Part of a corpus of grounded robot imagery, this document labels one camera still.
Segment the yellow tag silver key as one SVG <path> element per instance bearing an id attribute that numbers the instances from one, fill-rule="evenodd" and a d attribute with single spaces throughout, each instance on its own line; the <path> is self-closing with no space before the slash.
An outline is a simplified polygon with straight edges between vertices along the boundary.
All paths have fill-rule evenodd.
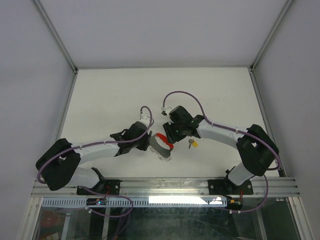
<path id="1" fill-rule="evenodd" d="M 198 143 L 194 139 L 188 140 L 188 148 L 190 149 L 191 147 L 194 147 L 194 148 L 198 147 Z"/>

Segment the red handled keyring holder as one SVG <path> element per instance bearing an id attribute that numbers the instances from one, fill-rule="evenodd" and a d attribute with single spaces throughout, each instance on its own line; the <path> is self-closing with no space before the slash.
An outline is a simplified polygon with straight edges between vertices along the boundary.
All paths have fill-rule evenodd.
<path id="1" fill-rule="evenodd" d="M 149 149 L 157 154 L 161 161 L 169 162 L 172 159 L 171 152 L 174 149 L 174 145 L 169 143 L 168 138 L 164 134 L 157 132 L 150 138 Z"/>

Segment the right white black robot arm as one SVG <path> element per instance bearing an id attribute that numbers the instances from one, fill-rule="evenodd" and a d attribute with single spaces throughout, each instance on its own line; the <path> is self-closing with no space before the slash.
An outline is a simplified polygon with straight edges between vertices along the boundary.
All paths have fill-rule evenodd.
<path id="1" fill-rule="evenodd" d="M 262 177 L 279 156 L 279 149 L 259 125 L 236 129 L 210 122 L 204 115 L 192 116 L 183 106 L 162 107 L 161 113 L 168 121 L 163 124 L 170 144 L 186 137 L 209 139 L 235 148 L 241 162 L 226 171 L 222 180 L 213 184 L 213 191 L 223 196 L 237 195 L 243 184 L 253 177 Z"/>

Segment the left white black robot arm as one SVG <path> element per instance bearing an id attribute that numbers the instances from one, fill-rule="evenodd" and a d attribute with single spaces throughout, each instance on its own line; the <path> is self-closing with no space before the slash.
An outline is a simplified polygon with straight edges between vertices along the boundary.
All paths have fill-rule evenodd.
<path id="1" fill-rule="evenodd" d="M 65 186 L 89 189 L 93 194 L 107 192 L 106 178 L 95 167 L 82 168 L 81 164 L 102 158 L 128 154 L 132 149 L 146 151 L 152 131 L 141 121 L 129 128 L 113 133 L 105 140 L 86 144 L 73 144 L 66 138 L 57 140 L 36 162 L 37 181 L 51 191 Z"/>

